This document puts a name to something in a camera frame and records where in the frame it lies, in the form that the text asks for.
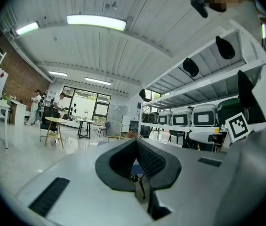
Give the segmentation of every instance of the ceiling light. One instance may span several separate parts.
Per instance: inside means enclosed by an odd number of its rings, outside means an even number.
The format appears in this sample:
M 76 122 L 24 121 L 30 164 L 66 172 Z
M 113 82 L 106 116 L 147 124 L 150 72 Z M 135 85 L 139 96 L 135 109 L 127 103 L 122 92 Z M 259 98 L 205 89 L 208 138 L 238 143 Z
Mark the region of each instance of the ceiling light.
M 92 82 L 101 83 L 101 84 L 105 84 L 105 85 L 111 85 L 111 83 L 110 83 L 110 82 L 106 82 L 106 81 L 99 81 L 99 80 L 95 80 L 95 79 L 91 79 L 91 78 L 87 78 L 87 77 L 86 77 L 86 80 L 87 80 L 87 81 L 92 81 Z
M 56 74 L 56 75 L 62 75 L 62 76 L 68 76 L 66 73 L 60 73 L 60 72 L 54 72 L 54 71 L 48 71 L 50 74 Z
M 67 22 L 68 24 L 102 26 L 120 31 L 123 31 L 127 25 L 126 21 L 120 19 L 96 15 L 68 15 Z
M 24 33 L 26 33 L 26 32 L 30 32 L 30 31 L 32 31 L 32 30 L 36 30 L 36 29 L 38 29 L 38 28 L 39 28 L 39 24 L 38 24 L 38 22 L 34 22 L 34 23 L 32 23 L 32 24 L 26 25 L 26 26 L 23 27 L 23 28 L 19 28 L 19 29 L 17 29 L 17 30 L 16 30 L 16 33 L 17 33 L 17 35 L 22 35 L 22 34 L 24 34 Z
M 262 37 L 263 39 L 265 39 L 266 38 L 266 25 L 265 24 L 261 25 L 261 31 L 262 31 Z
M 108 101 L 105 101 L 105 100 L 97 100 L 97 101 L 109 103 Z

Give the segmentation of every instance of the wall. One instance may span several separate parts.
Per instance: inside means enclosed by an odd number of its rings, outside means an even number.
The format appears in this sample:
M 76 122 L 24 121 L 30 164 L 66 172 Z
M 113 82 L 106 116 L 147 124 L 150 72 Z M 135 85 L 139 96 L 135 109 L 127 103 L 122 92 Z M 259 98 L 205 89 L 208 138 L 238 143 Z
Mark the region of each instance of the wall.
M 28 99 L 35 96 L 36 89 L 45 92 L 50 83 L 20 57 L 4 35 L 0 36 L 0 48 L 7 53 L 0 65 L 8 73 L 3 94 L 16 96 L 16 100 L 22 100 L 30 111 Z

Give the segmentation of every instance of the floor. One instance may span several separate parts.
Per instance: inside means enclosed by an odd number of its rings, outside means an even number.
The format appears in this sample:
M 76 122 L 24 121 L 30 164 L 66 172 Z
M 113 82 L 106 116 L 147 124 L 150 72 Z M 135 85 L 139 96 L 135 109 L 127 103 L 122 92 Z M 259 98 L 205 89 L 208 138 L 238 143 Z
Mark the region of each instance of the floor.
M 0 186 L 16 195 L 27 182 L 67 154 L 97 146 L 98 141 L 107 141 L 107 137 L 97 136 L 97 130 L 93 130 L 97 129 L 96 126 L 91 129 L 91 139 L 78 139 L 76 129 L 61 126 L 63 149 L 61 144 L 55 144 L 53 139 L 49 139 L 47 146 L 44 146 L 45 138 L 42 137 L 40 142 L 39 128 L 26 125 L 16 128 L 14 125 L 8 125 L 8 149 L 5 149 L 4 141 L 0 139 Z M 1 134 L 4 138 L 3 122 Z M 157 139 L 157 132 L 152 132 L 150 139 L 167 143 L 169 133 L 160 132 Z

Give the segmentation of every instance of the container lid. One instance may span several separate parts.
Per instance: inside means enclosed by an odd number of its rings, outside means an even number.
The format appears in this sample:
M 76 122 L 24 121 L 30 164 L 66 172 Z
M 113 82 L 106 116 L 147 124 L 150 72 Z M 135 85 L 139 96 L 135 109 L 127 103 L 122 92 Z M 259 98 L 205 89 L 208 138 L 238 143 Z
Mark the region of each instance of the container lid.
M 172 111 L 161 111 L 159 115 L 172 115 Z

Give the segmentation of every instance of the person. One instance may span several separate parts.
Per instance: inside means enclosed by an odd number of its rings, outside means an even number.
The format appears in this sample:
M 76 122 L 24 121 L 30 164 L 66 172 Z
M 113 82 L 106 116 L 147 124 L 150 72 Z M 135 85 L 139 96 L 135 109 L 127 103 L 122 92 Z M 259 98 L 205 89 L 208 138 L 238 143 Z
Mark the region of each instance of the person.
M 62 92 L 59 96 L 54 98 L 53 108 L 58 109 L 58 112 L 61 113 L 63 111 L 63 98 L 65 97 L 65 93 Z
M 25 123 L 26 125 L 29 125 L 29 126 L 34 124 L 35 122 L 36 113 L 37 113 L 37 110 L 39 109 L 39 102 L 41 99 L 40 97 L 41 91 L 37 89 L 35 93 L 36 93 L 36 96 L 29 99 L 29 101 L 32 102 L 32 105 L 30 108 L 30 117 L 28 119 L 28 122 Z

